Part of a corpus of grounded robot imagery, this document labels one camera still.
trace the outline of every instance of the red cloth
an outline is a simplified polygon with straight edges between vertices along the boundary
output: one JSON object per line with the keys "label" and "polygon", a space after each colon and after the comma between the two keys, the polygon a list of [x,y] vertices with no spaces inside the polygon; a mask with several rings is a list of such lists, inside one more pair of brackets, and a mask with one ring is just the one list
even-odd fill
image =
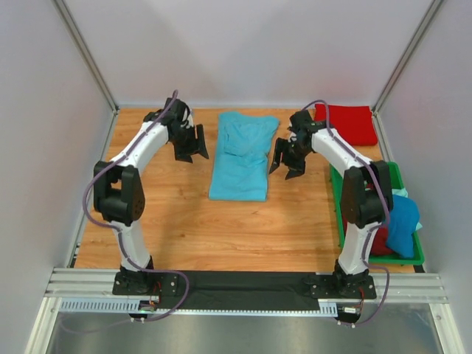
{"label": "red cloth", "polygon": [[[342,224],[344,227],[344,234],[347,230],[347,221],[342,218]],[[393,250],[389,249],[386,246],[386,240],[389,238],[389,230],[386,227],[381,227],[377,230],[377,233],[374,237],[374,242],[372,243],[372,248],[370,249],[370,254],[374,256],[386,256],[388,254],[394,253]]]}
{"label": "red cloth", "polygon": [[[316,105],[315,120],[326,119],[325,105]],[[338,131],[339,135],[351,145],[375,145],[377,135],[372,124],[372,113],[369,107],[344,107],[342,105],[329,105],[330,123]]]}

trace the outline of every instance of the green plastic basket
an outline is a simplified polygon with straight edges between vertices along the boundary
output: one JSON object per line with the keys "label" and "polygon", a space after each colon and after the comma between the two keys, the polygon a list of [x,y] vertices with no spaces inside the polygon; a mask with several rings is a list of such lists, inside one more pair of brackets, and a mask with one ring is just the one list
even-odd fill
{"label": "green plastic basket", "polygon": [[[390,179],[392,180],[392,188],[400,190],[404,188],[403,181],[401,179],[400,169],[394,162],[387,162],[390,169]],[[342,193],[342,177],[336,171],[333,166],[330,166],[331,182],[333,183],[334,203],[336,205],[336,218],[338,220],[338,231],[339,231],[339,245],[341,248],[344,247],[344,227],[342,225],[341,217],[341,193]],[[414,242],[414,257],[413,258],[401,258],[398,254],[389,254],[387,256],[370,256],[369,262],[371,263],[390,263],[390,264],[401,264],[401,265],[413,265],[420,266],[425,261],[423,250],[421,249],[420,239],[418,234],[413,232]]]}

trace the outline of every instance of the wooden tabletop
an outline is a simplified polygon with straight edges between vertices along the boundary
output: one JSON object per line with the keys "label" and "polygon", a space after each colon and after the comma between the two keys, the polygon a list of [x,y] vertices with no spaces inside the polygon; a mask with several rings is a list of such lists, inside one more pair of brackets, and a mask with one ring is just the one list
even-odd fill
{"label": "wooden tabletop", "polygon": [[[122,109],[107,161],[134,137],[149,109]],[[141,218],[145,243],[155,268],[226,271],[332,271],[339,256],[329,165],[319,154],[307,159],[306,173],[285,180],[281,166],[268,178],[266,202],[211,201],[218,114],[231,109],[195,109],[195,124],[203,124],[210,160],[193,156],[193,164],[174,160],[165,145],[142,175],[146,196]],[[276,137],[288,136],[293,109],[238,109],[252,116],[280,120]],[[381,159],[378,146],[356,147],[371,159]],[[101,215],[93,214],[102,220]],[[111,230],[88,223],[76,268],[118,268],[119,249]],[[390,266],[413,272],[411,266]]]}

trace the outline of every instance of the metal frame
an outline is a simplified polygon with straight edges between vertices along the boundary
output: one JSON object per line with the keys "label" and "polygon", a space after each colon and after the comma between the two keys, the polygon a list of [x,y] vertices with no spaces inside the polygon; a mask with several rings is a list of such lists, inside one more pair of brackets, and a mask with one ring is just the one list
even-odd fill
{"label": "metal frame", "polygon": [[[113,98],[113,95],[107,86],[100,70],[95,63],[89,48],[87,47],[83,36],[77,27],[77,24],[65,4],[65,0],[52,0],[56,6],[60,17],[69,31],[74,43],[83,57],[87,67],[97,82],[104,98],[113,110],[113,119],[108,131],[105,144],[103,146],[102,158],[105,157],[113,136],[114,126],[116,124],[119,106]],[[445,0],[432,0],[431,4],[423,16],[422,21],[418,25],[412,39],[406,47],[404,53],[400,57],[395,70],[387,81],[381,95],[377,102],[372,107],[374,116],[374,125],[378,134],[378,141],[381,148],[382,156],[385,160],[393,160],[393,155],[389,144],[387,142],[384,127],[378,112],[388,99],[392,89],[398,82],[399,77],[406,68],[409,60],[418,48],[423,39],[427,29],[436,17],[439,9]],[[80,220],[74,228],[76,234],[75,247],[72,249],[69,266],[74,262],[75,252],[80,244],[80,239],[85,229],[85,218],[82,214]],[[111,293],[113,286],[114,275],[116,270],[100,270],[100,269],[70,269],[70,268],[55,268],[52,272],[46,293],[38,312],[38,316],[32,330],[29,342],[27,344],[26,353],[45,353],[49,341],[52,336],[54,323],[58,316],[60,306],[63,298],[71,299],[86,299],[90,301],[93,299],[119,299],[123,296],[114,296]],[[373,274],[375,287],[378,294],[382,294],[385,289],[385,275]],[[129,300],[139,299],[139,296],[130,296]],[[320,300],[320,302],[346,302],[344,299],[329,299]],[[379,302],[379,298],[375,300],[367,300],[367,302]],[[441,283],[438,274],[392,274],[390,282],[390,291],[386,298],[386,302],[390,303],[427,303],[430,304],[431,313],[435,318],[435,325],[440,337],[440,342],[445,353],[464,353],[461,339],[459,337],[454,318],[451,314],[451,309],[448,304],[448,298],[445,294],[444,287]],[[218,314],[212,311],[202,312],[196,311],[197,314]],[[244,315],[247,313],[232,313],[233,315]],[[253,313],[253,315],[261,316],[262,313]],[[272,316],[299,316],[300,313],[277,312]]]}

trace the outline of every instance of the purple cable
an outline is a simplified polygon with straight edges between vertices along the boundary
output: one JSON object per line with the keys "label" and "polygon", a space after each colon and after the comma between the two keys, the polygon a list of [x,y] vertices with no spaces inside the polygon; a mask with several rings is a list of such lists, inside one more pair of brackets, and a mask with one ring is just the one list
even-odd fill
{"label": "purple cable", "polygon": [[[101,221],[98,221],[98,220],[95,220],[90,212],[89,212],[89,208],[87,207],[87,201],[89,199],[89,193],[91,192],[91,189],[92,187],[94,186],[95,182],[97,182],[97,180],[102,177],[105,173],[107,173],[110,169],[112,169],[113,167],[117,166],[118,164],[120,164],[121,162],[125,161],[127,159],[127,157],[133,152],[133,150],[136,148],[136,146],[144,139],[144,137],[149,133],[149,131],[154,128],[154,126],[159,123],[163,117],[165,117],[165,115],[167,114],[167,112],[169,111],[170,107],[173,105],[173,103],[176,101],[177,99],[177,95],[178,95],[178,91],[177,90],[174,90],[174,92],[172,93],[172,99],[170,100],[169,104],[166,105],[164,107],[164,109],[159,113],[158,117],[145,129],[145,131],[143,131],[139,136],[138,138],[136,139],[136,141],[125,151],[125,154],[123,156],[121,156],[120,158],[118,158],[117,160],[113,161],[112,163],[110,163],[108,166],[106,166],[103,170],[101,170],[95,177],[93,177],[93,179],[90,181],[90,183],[87,184],[87,187],[86,187],[86,190],[85,192],[83,193],[83,197],[82,197],[82,209],[83,209],[83,212],[85,213],[86,217],[95,225],[97,226],[101,226],[101,227],[105,227],[107,229],[113,229],[117,232],[117,237],[118,237],[118,244],[119,244],[119,249],[120,251],[122,252],[123,254],[123,257],[134,267],[136,268],[137,270],[139,271],[144,271],[144,272],[147,272],[147,273],[168,273],[168,274],[177,274],[177,275],[180,275],[181,277],[184,278],[185,280],[185,292],[184,292],[184,295],[182,296],[182,298],[178,301],[177,305],[175,305],[173,308],[171,308],[169,311],[161,314],[161,315],[158,315],[158,316],[154,316],[154,317],[151,317],[149,319],[146,319],[145,322],[154,322],[154,321],[157,321],[159,319],[163,319],[165,317],[168,317],[170,314],[172,314],[173,312],[175,312],[181,305],[182,303],[184,303],[185,299],[187,298],[187,295],[189,293],[189,288],[190,288],[190,281],[187,277],[187,275],[185,275],[184,273],[182,273],[181,271],[169,271],[169,270],[166,270],[166,269],[146,269],[146,268],[143,268],[139,265],[137,265],[129,256],[129,254],[126,252],[125,250],[125,247],[123,245],[123,240],[122,240],[122,230],[118,227],[118,226],[115,226],[115,225],[111,225],[111,224],[108,224],[108,223],[103,223]],[[71,333],[71,334],[90,334],[90,333],[96,333],[96,332],[100,332],[101,330],[107,330],[108,328],[111,328],[111,327],[115,327],[117,325],[123,325],[124,323],[129,323],[130,322],[130,319],[126,319],[126,320],[123,320],[123,321],[119,321],[119,322],[115,322],[115,323],[112,323],[108,326],[105,326],[103,328],[99,328],[99,329],[96,329],[96,330],[84,330],[84,331],[76,331],[76,330],[70,330],[69,328],[66,328],[62,321],[59,322],[59,325],[60,327],[66,331],[67,333]]]}
{"label": "purple cable", "polygon": [[[331,130],[331,127],[330,127],[330,107],[326,103],[326,101],[324,101],[324,100],[314,100],[313,102],[310,102],[305,107],[303,107],[302,111],[304,111],[305,109],[307,109],[308,107],[310,107],[310,106],[312,106],[316,103],[322,103],[324,105],[325,109],[326,109],[326,129],[327,129],[327,132],[330,134],[330,136],[333,138],[333,140],[335,142],[337,142],[339,144],[339,146],[341,146],[341,148],[343,148],[347,153],[349,153],[357,162],[361,163],[367,169],[367,171],[369,172],[370,178],[372,179],[372,182],[375,186],[375,191],[377,192],[378,197],[380,198],[381,203],[382,203],[383,213],[385,214],[385,225],[389,225],[390,224],[389,208],[386,205],[384,195],[382,194],[381,186],[378,183],[377,177],[375,177],[374,171],[372,170],[372,168],[369,166],[369,164],[367,162],[365,162],[363,159],[360,159],[357,156],[357,154],[349,148],[349,146],[347,146],[342,140],[340,140],[337,136],[334,135],[334,133]],[[372,227],[368,231],[366,240],[364,241],[364,245],[362,246],[362,262],[364,263],[364,265],[367,268],[380,269],[382,271],[385,271],[385,275],[386,275],[385,290],[383,292],[381,301],[378,304],[378,307],[374,311],[374,313],[368,319],[366,319],[365,321],[356,324],[356,326],[365,325],[366,323],[372,321],[372,319],[378,314],[379,310],[384,306],[384,303],[385,303],[385,300],[386,300],[386,295],[389,292],[389,286],[390,286],[390,271],[389,271],[389,269],[387,267],[383,267],[382,265],[370,265],[367,262],[367,258],[368,258],[368,255],[366,254],[367,253],[367,245],[369,244],[370,239],[372,238],[372,233],[375,230],[379,229],[380,227],[381,227],[381,225],[377,225],[377,226]]]}

